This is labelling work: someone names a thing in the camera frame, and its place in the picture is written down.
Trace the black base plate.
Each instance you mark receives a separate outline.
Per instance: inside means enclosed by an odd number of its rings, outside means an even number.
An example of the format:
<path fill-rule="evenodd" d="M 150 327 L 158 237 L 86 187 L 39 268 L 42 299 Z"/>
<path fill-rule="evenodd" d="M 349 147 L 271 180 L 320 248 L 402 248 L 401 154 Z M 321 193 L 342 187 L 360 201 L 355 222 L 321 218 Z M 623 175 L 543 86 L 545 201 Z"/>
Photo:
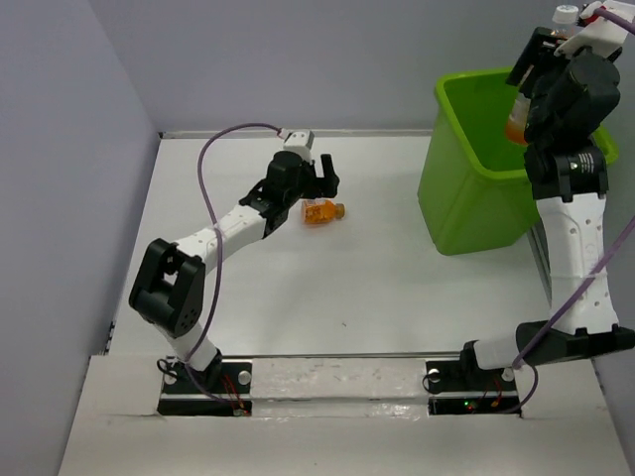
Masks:
<path fill-rule="evenodd" d="M 466 373 L 458 360 L 428 361 L 422 385 L 431 417 L 512 413 L 520 403 L 514 380 L 505 381 L 501 371 Z"/>
<path fill-rule="evenodd" d="M 194 382 L 184 364 L 175 357 L 156 361 L 162 374 L 157 412 L 164 417 L 250 417 L 252 414 L 252 361 L 228 359 L 207 390 L 202 378 Z"/>

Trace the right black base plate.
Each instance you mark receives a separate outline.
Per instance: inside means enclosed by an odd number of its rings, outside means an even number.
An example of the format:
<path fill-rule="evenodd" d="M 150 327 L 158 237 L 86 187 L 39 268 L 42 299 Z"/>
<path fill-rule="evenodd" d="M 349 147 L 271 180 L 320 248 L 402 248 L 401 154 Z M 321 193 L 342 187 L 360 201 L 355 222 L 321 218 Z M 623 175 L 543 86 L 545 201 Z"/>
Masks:
<path fill-rule="evenodd" d="M 431 417 L 512 413 L 520 403 L 514 380 L 505 381 L 501 371 L 466 373 L 458 360 L 428 361 L 422 385 Z"/>

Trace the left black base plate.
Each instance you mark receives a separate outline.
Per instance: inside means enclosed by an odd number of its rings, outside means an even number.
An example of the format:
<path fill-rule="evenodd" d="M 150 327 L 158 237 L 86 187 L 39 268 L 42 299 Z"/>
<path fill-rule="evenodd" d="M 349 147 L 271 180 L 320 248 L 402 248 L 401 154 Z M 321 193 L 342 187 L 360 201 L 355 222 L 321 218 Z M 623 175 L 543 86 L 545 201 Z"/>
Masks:
<path fill-rule="evenodd" d="M 194 382 L 184 364 L 175 357 L 156 361 L 162 374 L 157 412 L 164 417 L 250 417 L 252 414 L 252 361 L 228 359 L 207 390 L 202 378 Z"/>

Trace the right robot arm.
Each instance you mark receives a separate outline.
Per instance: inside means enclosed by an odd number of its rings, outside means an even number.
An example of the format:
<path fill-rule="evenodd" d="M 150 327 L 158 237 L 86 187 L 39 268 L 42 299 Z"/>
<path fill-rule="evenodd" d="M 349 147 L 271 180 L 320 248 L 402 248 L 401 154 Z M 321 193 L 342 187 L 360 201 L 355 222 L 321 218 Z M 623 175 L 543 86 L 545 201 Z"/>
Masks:
<path fill-rule="evenodd" d="M 469 389 L 495 371 L 634 346 L 633 330 L 620 325 L 611 302 L 606 266 L 619 246 L 604 246 L 608 169 L 592 137 L 620 100 L 614 62 L 621 48 L 604 53 L 585 40 L 567 53 L 565 42 L 536 28 L 506 79 L 530 100 L 524 166 L 548 245 L 552 315 L 520 323 L 509 337 L 466 343 L 456 375 Z"/>

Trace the green plastic bin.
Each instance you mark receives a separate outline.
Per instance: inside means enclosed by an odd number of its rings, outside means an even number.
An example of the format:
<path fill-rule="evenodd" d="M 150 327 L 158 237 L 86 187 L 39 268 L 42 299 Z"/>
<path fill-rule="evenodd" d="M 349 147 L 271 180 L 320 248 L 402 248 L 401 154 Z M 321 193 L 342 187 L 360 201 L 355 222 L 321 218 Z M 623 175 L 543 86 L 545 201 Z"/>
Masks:
<path fill-rule="evenodd" d="M 437 81 L 439 111 L 418 201 L 431 238 L 444 255 L 510 246 L 541 220 L 524 166 L 528 145 L 509 141 L 504 132 L 518 93 L 505 82 L 510 71 L 457 72 Z M 592 135 L 607 169 L 618 157 L 603 126 L 609 115 Z"/>

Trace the long orange drink bottle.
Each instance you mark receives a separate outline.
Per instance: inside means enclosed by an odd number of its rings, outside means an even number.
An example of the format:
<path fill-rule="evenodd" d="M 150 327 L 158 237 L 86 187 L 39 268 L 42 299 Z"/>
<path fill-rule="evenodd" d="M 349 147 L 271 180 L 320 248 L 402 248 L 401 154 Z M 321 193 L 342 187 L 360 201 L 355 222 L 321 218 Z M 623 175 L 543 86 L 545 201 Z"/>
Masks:
<path fill-rule="evenodd" d="M 553 17 L 552 17 L 552 23 L 553 23 L 552 27 L 546 27 L 546 28 L 550 30 L 554 30 L 555 32 L 561 33 L 565 36 L 571 36 L 572 33 L 574 32 L 575 25 L 570 27 L 559 26 L 553 22 Z M 525 127 L 527 124 L 528 115 L 526 119 L 518 118 L 518 93 L 516 95 L 515 102 L 512 106 L 512 109 L 510 110 L 510 113 L 508 115 L 504 131 L 509 141 L 515 144 L 526 146 L 527 142 L 525 140 L 524 134 L 525 134 Z"/>

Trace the short orange juice bottle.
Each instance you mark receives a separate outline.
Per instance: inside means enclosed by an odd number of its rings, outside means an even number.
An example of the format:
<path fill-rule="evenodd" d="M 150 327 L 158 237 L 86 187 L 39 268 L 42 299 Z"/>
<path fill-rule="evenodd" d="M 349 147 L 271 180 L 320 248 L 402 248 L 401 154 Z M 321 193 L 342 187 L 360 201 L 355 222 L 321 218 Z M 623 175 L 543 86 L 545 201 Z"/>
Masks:
<path fill-rule="evenodd" d="M 308 225 L 322 225 L 333 220 L 340 220 L 346 213 L 342 203 L 324 198 L 304 200 L 301 211 L 303 222 Z"/>

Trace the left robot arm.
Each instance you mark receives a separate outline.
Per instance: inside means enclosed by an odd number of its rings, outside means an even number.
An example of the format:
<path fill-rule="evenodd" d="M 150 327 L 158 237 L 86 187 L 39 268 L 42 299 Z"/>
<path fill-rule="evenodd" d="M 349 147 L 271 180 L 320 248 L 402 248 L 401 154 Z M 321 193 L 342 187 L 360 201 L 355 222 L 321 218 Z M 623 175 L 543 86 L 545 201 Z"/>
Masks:
<path fill-rule="evenodd" d="M 336 197 L 339 177 L 332 157 L 323 154 L 320 161 L 321 176 L 300 155 L 280 151 L 265 177 L 221 219 L 174 242 L 158 238 L 146 248 L 129 305 L 166 338 L 197 391 L 210 395 L 222 367 L 222 353 L 208 337 L 211 321 L 200 317 L 206 277 L 220 278 L 226 259 L 274 233 L 298 201 Z"/>

